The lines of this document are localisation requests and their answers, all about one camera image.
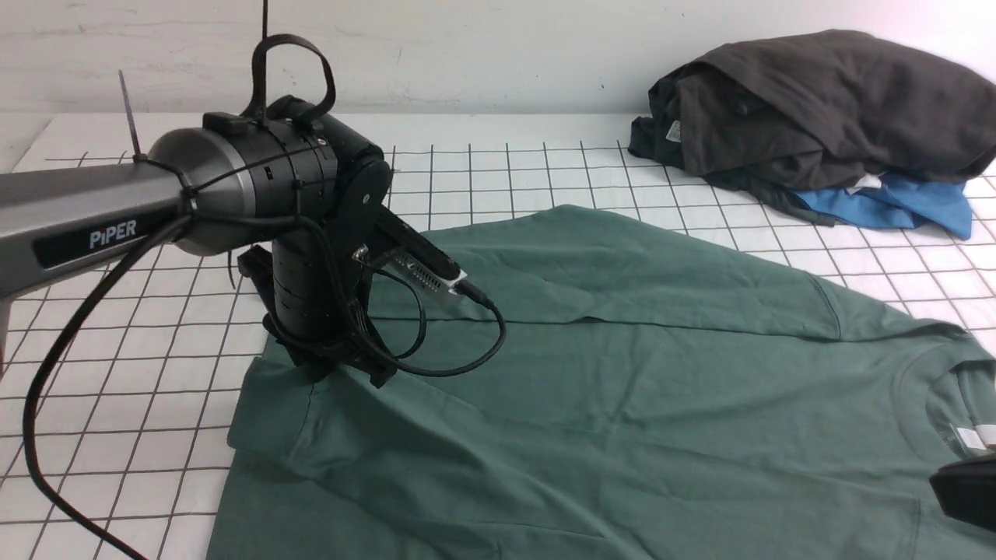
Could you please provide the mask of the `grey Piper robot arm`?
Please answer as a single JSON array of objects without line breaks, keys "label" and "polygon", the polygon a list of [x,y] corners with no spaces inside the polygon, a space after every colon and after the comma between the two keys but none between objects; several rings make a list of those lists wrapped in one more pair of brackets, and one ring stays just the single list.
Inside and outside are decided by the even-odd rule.
[{"label": "grey Piper robot arm", "polygon": [[22,467],[147,558],[986,559],[994,358],[958,324],[629,216],[428,234],[505,320],[377,277],[389,164],[288,116],[2,177],[2,296],[186,251],[16,362],[60,379]]}]

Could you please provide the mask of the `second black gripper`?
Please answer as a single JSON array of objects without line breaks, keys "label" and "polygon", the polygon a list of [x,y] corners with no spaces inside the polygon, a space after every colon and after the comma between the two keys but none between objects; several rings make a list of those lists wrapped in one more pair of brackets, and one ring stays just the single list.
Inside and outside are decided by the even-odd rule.
[{"label": "second black gripper", "polygon": [[995,531],[995,458],[946,465],[931,476],[931,488],[946,516]]}]

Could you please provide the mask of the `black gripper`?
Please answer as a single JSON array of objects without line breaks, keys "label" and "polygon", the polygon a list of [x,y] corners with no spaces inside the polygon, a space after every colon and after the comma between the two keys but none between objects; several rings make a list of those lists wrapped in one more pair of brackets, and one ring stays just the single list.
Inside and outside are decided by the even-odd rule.
[{"label": "black gripper", "polygon": [[395,366],[360,346],[365,334],[381,351],[387,346],[366,315],[374,273],[352,258],[338,260],[331,275],[321,259],[319,243],[302,231],[278,237],[267,250],[251,246],[237,258],[237,269],[249,279],[263,302],[263,326],[317,383],[342,366],[351,366],[382,387]]}]

